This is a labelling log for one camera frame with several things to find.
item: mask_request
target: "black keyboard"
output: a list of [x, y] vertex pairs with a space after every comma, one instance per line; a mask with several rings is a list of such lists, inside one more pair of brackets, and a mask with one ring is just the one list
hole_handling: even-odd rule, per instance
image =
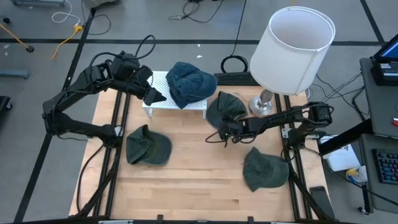
[[372, 149], [379, 181], [383, 184], [398, 184], [398, 151]]
[[250, 72], [216, 73], [218, 85], [259, 86]]

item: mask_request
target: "wooden tabletop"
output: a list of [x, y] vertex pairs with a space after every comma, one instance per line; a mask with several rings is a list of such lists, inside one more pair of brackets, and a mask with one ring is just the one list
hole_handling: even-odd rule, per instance
[[[209, 104], [218, 91], [239, 93], [246, 99], [260, 94], [259, 86], [219, 86], [209, 99]], [[116, 92], [108, 90], [99, 94], [93, 124], [111, 122]], [[305, 94], [291, 96], [292, 106], [307, 102]], [[288, 184], [274, 189], [261, 188], [251, 192], [243, 179], [243, 161], [253, 146], [262, 153], [279, 156], [282, 141], [279, 127], [268, 129], [252, 144], [205, 143], [206, 137], [216, 130], [202, 118], [201, 111], [154, 110], [152, 119], [142, 109], [142, 101], [132, 96], [127, 118], [125, 137], [138, 127], [148, 124], [151, 131], [167, 135], [173, 144], [169, 162], [163, 167], [130, 165], [126, 161], [125, 144], [119, 165], [114, 192], [111, 218], [155, 220], [164, 215], [164, 220], [231, 220], [244, 221], [248, 216], [255, 221], [294, 221]], [[82, 165], [101, 145], [99, 139], [87, 143]], [[318, 150], [313, 140], [306, 146]], [[81, 182], [81, 207], [98, 186], [104, 149], [88, 164]], [[318, 155], [301, 151], [307, 187], [326, 187], [323, 168]], [[104, 213], [103, 195], [101, 212]], [[300, 214], [304, 217], [299, 190]], [[70, 214], [76, 213], [76, 194]]]

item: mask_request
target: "lamp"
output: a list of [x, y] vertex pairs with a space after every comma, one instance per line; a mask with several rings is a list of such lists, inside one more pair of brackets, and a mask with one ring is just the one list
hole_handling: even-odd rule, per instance
[[250, 72], [265, 88], [250, 102], [258, 115], [271, 112], [272, 93], [298, 95], [307, 89], [335, 38], [333, 21], [307, 7], [286, 7], [269, 20], [250, 60]]

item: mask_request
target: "silver lamp base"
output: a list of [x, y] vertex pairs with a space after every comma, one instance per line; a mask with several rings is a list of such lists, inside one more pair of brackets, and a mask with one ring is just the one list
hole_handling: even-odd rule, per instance
[[272, 111], [272, 103], [261, 103], [260, 96], [255, 96], [249, 102], [250, 110], [259, 116], [269, 115]]

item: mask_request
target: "white rack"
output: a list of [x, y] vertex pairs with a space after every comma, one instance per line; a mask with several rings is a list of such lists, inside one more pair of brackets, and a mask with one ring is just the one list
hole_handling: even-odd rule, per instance
[[[161, 94], [167, 98], [167, 100], [162, 102], [153, 103], [150, 106], [147, 106], [144, 102], [142, 102], [142, 108], [148, 117], [152, 117], [154, 109], [170, 109], [170, 110], [180, 110], [180, 108], [175, 104], [173, 98], [170, 96], [170, 88], [169, 84], [167, 84], [166, 75], [167, 72], [153, 72], [153, 84], [157, 91], [161, 92]], [[152, 83], [152, 77], [148, 78], [148, 82]], [[190, 103], [183, 110], [200, 110], [203, 113], [203, 119], [206, 119], [206, 110], [207, 110], [207, 99], [201, 100], [199, 102]]]

